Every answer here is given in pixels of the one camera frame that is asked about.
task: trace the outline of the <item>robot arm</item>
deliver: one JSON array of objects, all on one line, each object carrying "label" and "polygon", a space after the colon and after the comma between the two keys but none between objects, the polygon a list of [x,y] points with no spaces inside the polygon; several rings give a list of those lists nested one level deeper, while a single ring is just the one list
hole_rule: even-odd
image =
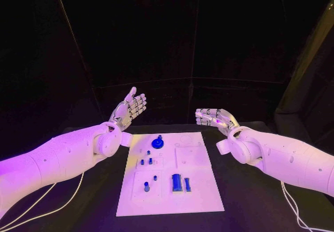
[{"label": "robot arm", "polygon": [[220,154],[232,153],[240,163],[298,187],[334,197],[334,156],[305,142],[240,127],[224,110],[197,109],[197,124],[216,126],[227,139],[217,143]]},{"label": "robot arm", "polygon": [[43,186],[76,177],[111,157],[131,134],[122,132],[145,110],[135,87],[101,125],[52,138],[33,151],[0,162],[0,218],[14,203]]}]

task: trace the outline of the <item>white cable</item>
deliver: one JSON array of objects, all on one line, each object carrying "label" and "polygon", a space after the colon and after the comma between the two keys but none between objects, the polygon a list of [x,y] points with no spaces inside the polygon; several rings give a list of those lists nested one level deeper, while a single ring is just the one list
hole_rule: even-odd
[{"label": "white cable", "polygon": [[55,212],[57,212],[57,211],[69,204],[69,202],[72,201],[72,199],[73,199],[73,197],[75,197],[75,194],[76,194],[76,192],[78,192],[78,190],[79,190],[80,184],[82,184],[82,178],[80,178],[79,185],[78,185],[78,188],[76,188],[76,190],[75,190],[73,196],[70,197],[69,201],[66,202],[66,204],[65,204],[59,209],[53,210],[52,212],[49,212],[49,213],[43,214],[43,215],[39,215],[39,216],[33,217],[31,219],[26,220],[24,222],[21,222],[20,224],[17,224],[16,226],[11,226],[8,229],[1,230],[0,232],[6,232],[6,231],[8,231],[10,229],[19,227],[21,224],[27,223],[29,221],[31,221],[31,220],[34,220],[34,219],[37,219],[37,218],[42,218],[43,216],[50,215],[50,214],[53,214]]},{"label": "white cable", "polygon": [[33,203],[33,205],[30,206],[30,208],[26,210],[26,212],[6,225],[0,228],[4,229],[8,225],[11,225],[20,218],[21,216],[27,213],[27,211],[31,209],[31,207],[39,203],[39,201],[42,200],[42,198],[46,196],[47,192],[52,190],[53,186],[56,185],[56,183],[52,185],[52,187],[49,188],[49,190],[44,192],[44,194],[40,196],[40,198],[37,199],[37,201]]},{"label": "white cable", "polygon": [[289,201],[289,199],[288,199],[288,197],[286,197],[286,194],[288,194],[288,196],[289,196],[289,198],[291,198],[291,200],[292,200],[292,202],[293,202],[293,205],[295,205],[295,209],[296,209],[296,210],[293,209],[292,205],[291,205],[291,209],[292,209],[293,214],[295,214],[295,216],[296,216],[296,223],[298,223],[298,226],[299,226],[301,228],[309,230],[311,232],[312,232],[312,230],[314,230],[314,231],[322,231],[322,232],[332,232],[332,231],[329,231],[329,230],[324,230],[324,229],[309,228],[309,227],[308,227],[308,225],[305,224],[305,222],[302,221],[302,219],[301,219],[301,217],[299,217],[298,206],[296,206],[295,200],[293,200],[293,198],[292,198],[289,192],[286,191],[285,184],[283,184],[282,181],[281,181],[281,186],[282,186],[282,190],[283,190],[283,196],[285,196],[285,199],[286,199],[289,205],[291,205],[291,201]]}]

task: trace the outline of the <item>blue pin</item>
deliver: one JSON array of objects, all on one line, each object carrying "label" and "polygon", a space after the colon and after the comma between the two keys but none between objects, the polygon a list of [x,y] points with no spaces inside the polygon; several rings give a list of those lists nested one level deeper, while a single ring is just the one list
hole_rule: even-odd
[{"label": "blue pin", "polygon": [[148,182],[144,182],[144,191],[145,191],[145,192],[148,192],[148,191],[150,191]]}]

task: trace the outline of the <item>dark background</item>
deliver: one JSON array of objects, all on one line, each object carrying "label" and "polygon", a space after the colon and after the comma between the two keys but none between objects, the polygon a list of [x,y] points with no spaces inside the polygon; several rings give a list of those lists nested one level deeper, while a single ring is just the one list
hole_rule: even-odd
[{"label": "dark background", "polygon": [[[275,132],[275,108],[327,3],[63,0],[78,48],[60,2],[7,2],[0,158],[31,150],[66,127],[108,120],[132,86],[148,101],[134,125],[193,124],[196,108],[224,108],[237,121],[263,121]],[[328,139],[324,128],[334,128],[324,114],[331,61],[318,67],[317,94],[302,111],[318,145]]]}]

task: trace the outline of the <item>black table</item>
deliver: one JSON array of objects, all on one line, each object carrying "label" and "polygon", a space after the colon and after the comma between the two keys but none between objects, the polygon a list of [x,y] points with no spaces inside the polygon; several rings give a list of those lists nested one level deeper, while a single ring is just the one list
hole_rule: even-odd
[{"label": "black table", "polygon": [[[269,132],[263,122],[240,123]],[[220,155],[216,143],[224,139],[217,129],[197,125],[131,126],[126,132],[171,133],[201,131],[224,212],[115,217],[122,187],[128,148],[85,172],[79,192],[69,205],[52,215],[14,228],[13,232],[304,232],[283,198],[281,183],[255,167],[240,164],[230,154]],[[69,200],[80,177],[56,184],[55,188],[19,221],[57,209]],[[0,224],[24,212],[49,187],[26,196],[13,206]],[[309,227],[334,231],[334,206],[322,193],[286,185],[295,198],[301,218]]]}]

